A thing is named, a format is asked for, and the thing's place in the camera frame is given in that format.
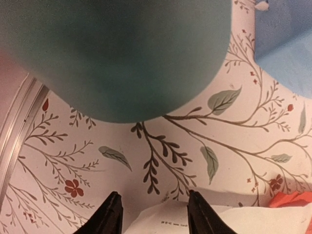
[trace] painted leaf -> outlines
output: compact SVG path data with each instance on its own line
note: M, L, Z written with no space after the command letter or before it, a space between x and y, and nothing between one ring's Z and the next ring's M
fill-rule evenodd
M237 99L242 88L238 90L225 90L212 95L208 100L208 107L218 116L228 109Z
M24 191L25 193L27 193L33 200L37 201L37 198L32 195L31 193L27 192L27 191Z
M303 133L305 127L306 127L306 106L303 107L302 112L301 112L301 116L300 116L300 124L299 124L299 129L298 132L300 134Z
M200 148L200 151L204 155L205 160L207 161L207 172L209 176L209 184L211 184L218 168L219 168L219 162L215 155L215 153L210 149L208 146L202 146Z
M59 221L62 221L62 218L61 218L61 216L59 215L59 213L58 213L58 219L59 219Z
M289 156L287 154L281 154L281 155L273 155L271 159L275 162L279 163L286 163L288 162L293 156Z
M104 157L117 160L117 161L121 162L122 164L124 164L126 167L128 167L130 169L130 171L132 171L128 160L126 159L126 157L122 153L118 152L117 150L113 150L107 146L101 146L101 147L99 147L98 150L102 153L102 155Z
M47 100L45 101L45 103L43 104L42 110L43 110L43 111L47 111L47 110L48 110L48 107L49 107L49 99L47 99Z

